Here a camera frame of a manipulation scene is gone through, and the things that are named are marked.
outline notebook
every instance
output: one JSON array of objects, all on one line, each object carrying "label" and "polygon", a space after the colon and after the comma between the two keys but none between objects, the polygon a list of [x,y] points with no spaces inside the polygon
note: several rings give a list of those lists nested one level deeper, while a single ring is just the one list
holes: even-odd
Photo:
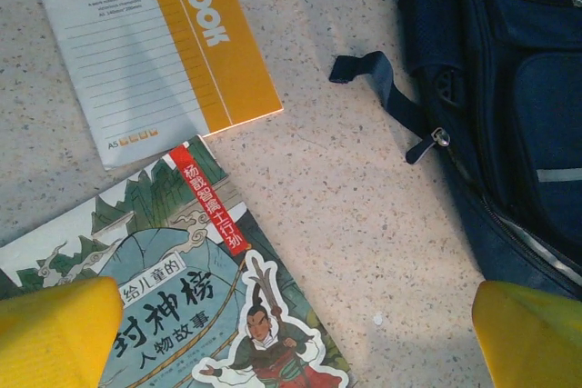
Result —
[{"label": "notebook", "polygon": [[356,384],[200,136],[0,248],[0,299],[96,276],[124,305],[100,388]]},{"label": "notebook", "polygon": [[42,0],[106,169],[280,111],[238,0]]}]

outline cartoon figure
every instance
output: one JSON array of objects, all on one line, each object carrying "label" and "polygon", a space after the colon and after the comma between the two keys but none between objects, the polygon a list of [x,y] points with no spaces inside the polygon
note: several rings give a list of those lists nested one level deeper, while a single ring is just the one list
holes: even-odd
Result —
[{"label": "cartoon figure", "polygon": [[346,373],[321,365],[326,349],[319,331],[287,316],[273,286],[276,264],[263,263],[255,251],[247,253],[246,264],[246,304],[229,357],[218,363],[203,359],[192,376],[215,387],[345,388]]}]

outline speckled floor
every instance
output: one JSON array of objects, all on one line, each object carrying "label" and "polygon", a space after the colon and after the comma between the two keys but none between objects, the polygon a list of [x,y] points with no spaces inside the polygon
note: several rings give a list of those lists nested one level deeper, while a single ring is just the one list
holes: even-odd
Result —
[{"label": "speckled floor", "polygon": [[[471,327],[482,280],[434,156],[334,56],[384,50],[408,95],[395,0],[241,0],[282,114],[211,137],[362,387],[491,386]],[[144,163],[101,166],[40,0],[0,0],[0,242]]]}]

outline backpack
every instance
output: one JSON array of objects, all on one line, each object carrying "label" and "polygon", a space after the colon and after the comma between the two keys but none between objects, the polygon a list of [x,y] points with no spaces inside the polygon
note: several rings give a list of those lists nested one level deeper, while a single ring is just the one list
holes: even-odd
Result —
[{"label": "backpack", "polygon": [[382,52],[340,55],[437,151],[481,273],[582,300],[582,0],[397,0],[419,103]]}]

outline black strap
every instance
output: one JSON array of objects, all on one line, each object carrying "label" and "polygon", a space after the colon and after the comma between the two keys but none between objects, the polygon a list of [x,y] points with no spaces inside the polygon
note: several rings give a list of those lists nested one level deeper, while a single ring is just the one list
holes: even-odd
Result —
[{"label": "black strap", "polygon": [[400,93],[394,85],[394,71],[386,55],[382,52],[372,52],[362,58],[340,55],[329,80],[336,84],[347,84],[360,75],[372,76],[382,107],[400,124],[421,138],[430,134],[422,108]]}]

